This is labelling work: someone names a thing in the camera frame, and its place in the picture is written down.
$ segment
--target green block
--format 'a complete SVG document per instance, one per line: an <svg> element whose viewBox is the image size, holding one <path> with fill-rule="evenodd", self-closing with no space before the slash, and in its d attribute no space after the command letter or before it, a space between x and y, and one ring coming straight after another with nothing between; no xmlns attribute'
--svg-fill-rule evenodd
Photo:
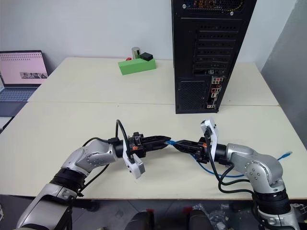
<svg viewBox="0 0 307 230"><path fill-rule="evenodd" d="M122 75L142 72L146 70L155 69L155 59L151 59L150 61L143 60L141 58L133 59L129 61L121 61L118 63L119 69Z"/></svg>

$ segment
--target laptop screen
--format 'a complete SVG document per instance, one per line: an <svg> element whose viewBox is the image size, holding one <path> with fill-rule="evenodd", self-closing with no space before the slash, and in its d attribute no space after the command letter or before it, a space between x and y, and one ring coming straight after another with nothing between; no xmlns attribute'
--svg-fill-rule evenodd
<svg viewBox="0 0 307 230"><path fill-rule="evenodd" d="M47 70L41 51L1 51L0 76L4 86L38 86Z"/></svg>

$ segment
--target white table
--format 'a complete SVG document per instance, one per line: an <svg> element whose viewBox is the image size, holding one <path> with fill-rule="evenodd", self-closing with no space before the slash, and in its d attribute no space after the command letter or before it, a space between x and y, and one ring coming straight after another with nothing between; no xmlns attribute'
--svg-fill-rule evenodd
<svg viewBox="0 0 307 230"><path fill-rule="evenodd" d="M243 144L275 157L292 151L281 161L287 192L292 199L307 198L307 151L280 107L224 105L217 114L176 115L173 105L119 103L28 103L0 135L0 194L37 195L87 139L113 137L117 118L130 135L140 131L197 141L200 122L209 116L219 127L219 143ZM251 198L222 194L214 176L172 147L149 152L143 161L146 173L138 180L122 160L111 164L84 191L85 198ZM233 188L250 187L242 183Z"/></svg>
<svg viewBox="0 0 307 230"><path fill-rule="evenodd" d="M30 102L104 102L175 104L172 60L157 69L121 75L122 59L65 59L29 99ZM235 65L221 105L278 105L254 63Z"/></svg>

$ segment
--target black computer case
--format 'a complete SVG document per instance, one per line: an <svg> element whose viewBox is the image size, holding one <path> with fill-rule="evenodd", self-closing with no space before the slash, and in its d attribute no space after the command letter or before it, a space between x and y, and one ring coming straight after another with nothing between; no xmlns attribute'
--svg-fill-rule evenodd
<svg viewBox="0 0 307 230"><path fill-rule="evenodd" d="M172 0L177 114L218 112L255 4Z"/></svg>

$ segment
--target laptop keyboard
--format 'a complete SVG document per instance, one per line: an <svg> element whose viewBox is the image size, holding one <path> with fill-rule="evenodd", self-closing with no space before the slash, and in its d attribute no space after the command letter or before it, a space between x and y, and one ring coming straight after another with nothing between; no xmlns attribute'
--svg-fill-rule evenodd
<svg viewBox="0 0 307 230"><path fill-rule="evenodd" d="M35 90L2 90L0 102L26 102Z"/></svg>

